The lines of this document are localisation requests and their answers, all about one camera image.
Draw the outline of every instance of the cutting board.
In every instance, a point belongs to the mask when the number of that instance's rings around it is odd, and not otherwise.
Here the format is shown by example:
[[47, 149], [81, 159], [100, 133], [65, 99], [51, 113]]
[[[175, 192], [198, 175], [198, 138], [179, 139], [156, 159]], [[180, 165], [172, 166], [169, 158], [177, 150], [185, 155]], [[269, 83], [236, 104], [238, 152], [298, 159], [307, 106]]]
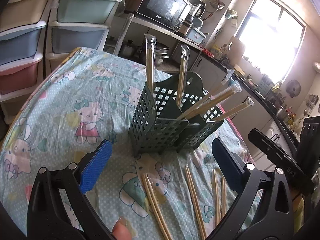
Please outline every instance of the cutting board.
[[232, 45], [230, 46], [230, 50], [227, 52], [227, 55], [228, 59], [230, 60], [229, 64], [234, 67], [240, 62], [245, 51], [245, 45], [235, 36], [231, 37], [231, 39], [229, 40], [229, 44], [231, 42]]

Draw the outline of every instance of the wooden chopsticks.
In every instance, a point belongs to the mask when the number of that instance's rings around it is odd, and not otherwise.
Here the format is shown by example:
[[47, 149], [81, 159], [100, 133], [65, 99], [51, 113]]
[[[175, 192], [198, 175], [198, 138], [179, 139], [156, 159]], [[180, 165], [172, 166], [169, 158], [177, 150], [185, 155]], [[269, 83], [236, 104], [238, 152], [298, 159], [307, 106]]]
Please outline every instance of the wooden chopsticks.
[[167, 227], [167, 224], [164, 221], [164, 217], [163, 217], [163, 215], [161, 213], [161, 210], [160, 210], [160, 207], [159, 207], [159, 203], [158, 203], [158, 200], [156, 198], [156, 194], [153, 191], [151, 182], [150, 182], [150, 180], [148, 178], [148, 175], [146, 173], [142, 174], [142, 181], [143, 181], [144, 187], [146, 189], [149, 202], [150, 202], [150, 204], [152, 206], [153, 213], [154, 213], [154, 215], [156, 217], [156, 220], [157, 220], [158, 225], [159, 225], [159, 227], [161, 229], [161, 232], [162, 232], [162, 234], [164, 236], [164, 239], [165, 240], [172, 240], [172, 236], [170, 234], [170, 231], [169, 231], [169, 229]]
[[187, 183], [188, 183], [189, 192], [190, 192], [190, 195], [191, 195], [193, 208], [195, 210], [196, 218], [197, 218], [198, 225], [199, 225], [200, 235], [201, 235], [202, 240], [205, 240], [207, 236], [206, 236], [206, 232], [205, 232], [205, 228], [204, 228], [204, 223], [203, 223], [203, 220], [202, 220], [199, 201], [198, 201], [198, 198], [197, 198], [197, 195], [196, 195], [196, 190], [195, 190], [195, 187], [193, 185], [193, 181], [192, 181], [192, 177], [191, 177], [191, 173], [190, 173], [188, 165], [186, 165], [186, 176], [187, 176]]
[[212, 194], [213, 191], [215, 191], [215, 197], [214, 197], [214, 203], [215, 203], [215, 222], [217, 226], [220, 221], [221, 221], [221, 217], [220, 217], [220, 203], [219, 203], [219, 191], [218, 191], [218, 182], [217, 182], [217, 173], [215, 170], [212, 171]]
[[221, 177], [221, 219], [226, 215], [227, 212], [227, 185], [226, 178]]

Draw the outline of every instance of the pot lid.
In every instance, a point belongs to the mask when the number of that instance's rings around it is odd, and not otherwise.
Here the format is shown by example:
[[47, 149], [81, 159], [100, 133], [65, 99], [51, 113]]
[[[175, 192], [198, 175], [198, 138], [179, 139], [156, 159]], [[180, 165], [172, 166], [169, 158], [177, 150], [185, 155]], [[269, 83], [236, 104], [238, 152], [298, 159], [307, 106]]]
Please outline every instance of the pot lid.
[[108, 47], [115, 47], [117, 44], [117, 40], [115, 40], [115, 38], [113, 36], [110, 36], [107, 40], [106, 40], [106, 45]]

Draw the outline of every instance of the green plastic utensil holder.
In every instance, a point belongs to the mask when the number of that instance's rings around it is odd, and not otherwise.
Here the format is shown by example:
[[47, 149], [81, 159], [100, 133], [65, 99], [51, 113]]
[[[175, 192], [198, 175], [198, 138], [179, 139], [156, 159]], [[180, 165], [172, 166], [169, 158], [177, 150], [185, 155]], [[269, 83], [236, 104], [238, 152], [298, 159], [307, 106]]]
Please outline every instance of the green plastic utensil holder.
[[[217, 106], [203, 116], [176, 120], [182, 114], [175, 102], [178, 80], [179, 74], [157, 82], [153, 94], [145, 84], [129, 128], [134, 157], [143, 152], [163, 152], [166, 149], [196, 149], [223, 124], [223, 121], [211, 121], [222, 114]], [[182, 111], [203, 96], [201, 77], [187, 72]]]

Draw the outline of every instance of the red object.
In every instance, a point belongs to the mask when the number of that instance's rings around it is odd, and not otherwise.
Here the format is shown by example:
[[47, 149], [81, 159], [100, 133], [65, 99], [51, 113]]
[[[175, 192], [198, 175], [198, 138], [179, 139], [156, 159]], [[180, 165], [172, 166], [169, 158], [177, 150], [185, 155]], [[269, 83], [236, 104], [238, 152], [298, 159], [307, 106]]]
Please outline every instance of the red object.
[[35, 85], [37, 82], [39, 61], [1, 71], [0, 94], [8, 94]]

